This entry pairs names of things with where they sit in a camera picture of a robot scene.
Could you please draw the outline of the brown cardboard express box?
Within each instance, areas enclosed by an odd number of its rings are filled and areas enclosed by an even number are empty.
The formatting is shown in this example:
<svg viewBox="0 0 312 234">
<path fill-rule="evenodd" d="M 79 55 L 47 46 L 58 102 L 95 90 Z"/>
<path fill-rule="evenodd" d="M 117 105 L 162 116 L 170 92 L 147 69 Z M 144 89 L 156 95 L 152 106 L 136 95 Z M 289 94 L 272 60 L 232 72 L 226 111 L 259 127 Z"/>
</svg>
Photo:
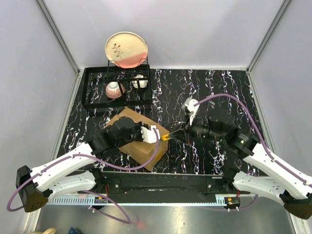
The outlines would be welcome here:
<svg viewBox="0 0 312 234">
<path fill-rule="evenodd" d="M 121 117 L 129 117 L 134 122 L 142 121 L 143 123 L 148 124 L 148 125 L 155 125 L 156 128 L 159 130 L 160 136 L 163 136 L 169 133 L 169 131 L 165 129 L 164 127 L 162 127 L 161 125 L 157 124 L 153 120 L 135 112 L 134 110 L 128 107 L 125 107 L 124 110 L 122 110 L 119 114 L 112 117 L 111 120 L 105 126 L 107 127 L 109 125 L 112 125 L 115 121 L 117 121 Z M 150 159 L 155 149 L 156 149 L 156 143 L 149 144 L 146 142 L 137 142 L 137 141 L 126 144 L 119 148 L 121 152 L 127 155 L 130 155 L 130 157 L 133 160 L 135 160 L 137 163 L 139 163 L 140 165 Z M 168 150 L 168 141 L 161 141 L 159 143 L 158 150 L 154 159 L 150 163 L 148 163 L 144 168 L 147 169 L 148 171 L 151 171 L 151 169 L 164 156 L 167 150 Z"/>
</svg>

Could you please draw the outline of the yellow utility knife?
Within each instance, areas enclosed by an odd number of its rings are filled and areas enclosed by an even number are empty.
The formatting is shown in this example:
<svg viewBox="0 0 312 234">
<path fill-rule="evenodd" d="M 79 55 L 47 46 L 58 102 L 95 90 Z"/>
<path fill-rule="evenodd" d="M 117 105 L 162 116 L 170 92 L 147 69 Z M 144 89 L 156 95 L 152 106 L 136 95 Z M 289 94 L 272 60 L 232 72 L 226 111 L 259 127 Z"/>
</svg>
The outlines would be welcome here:
<svg viewBox="0 0 312 234">
<path fill-rule="evenodd" d="M 165 134 L 165 135 L 163 135 L 163 136 L 161 137 L 161 140 L 163 140 L 163 141 L 168 141 L 170 138 L 171 138 L 171 137 L 170 137 L 170 134 Z"/>
</svg>

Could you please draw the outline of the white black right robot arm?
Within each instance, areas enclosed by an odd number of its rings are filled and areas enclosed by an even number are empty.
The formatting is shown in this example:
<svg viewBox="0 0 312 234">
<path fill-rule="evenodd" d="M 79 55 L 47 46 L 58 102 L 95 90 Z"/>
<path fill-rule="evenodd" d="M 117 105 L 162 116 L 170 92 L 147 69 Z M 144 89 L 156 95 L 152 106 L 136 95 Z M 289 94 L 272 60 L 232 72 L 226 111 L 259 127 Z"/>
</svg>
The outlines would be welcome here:
<svg viewBox="0 0 312 234">
<path fill-rule="evenodd" d="M 239 159 L 259 168 L 270 180 L 231 169 L 221 187 L 226 193 L 235 190 L 258 194 L 281 204 L 292 215 L 308 220 L 312 216 L 312 178 L 275 155 L 260 138 L 234 126 L 231 117 L 210 117 L 206 122 L 187 118 L 162 140 L 175 139 L 191 143 L 195 139 L 214 140 Z"/>
</svg>

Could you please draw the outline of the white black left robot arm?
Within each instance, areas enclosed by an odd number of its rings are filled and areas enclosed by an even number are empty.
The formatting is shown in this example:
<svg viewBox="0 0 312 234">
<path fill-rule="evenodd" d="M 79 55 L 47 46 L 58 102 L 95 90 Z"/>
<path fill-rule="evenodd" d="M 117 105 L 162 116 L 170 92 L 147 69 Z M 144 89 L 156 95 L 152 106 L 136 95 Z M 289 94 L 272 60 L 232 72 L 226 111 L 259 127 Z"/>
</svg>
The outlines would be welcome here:
<svg viewBox="0 0 312 234">
<path fill-rule="evenodd" d="M 86 139 L 63 156 L 35 168 L 24 165 L 17 170 L 14 195 L 20 197 L 25 212 L 42 208 L 57 196 L 92 190 L 100 193 L 105 188 L 104 179 L 92 172 L 71 176 L 75 170 L 92 164 L 103 163 L 104 153 L 132 142 L 157 142 L 158 130 L 144 122 L 134 122 L 129 117 L 120 117 L 113 124 Z"/>
</svg>

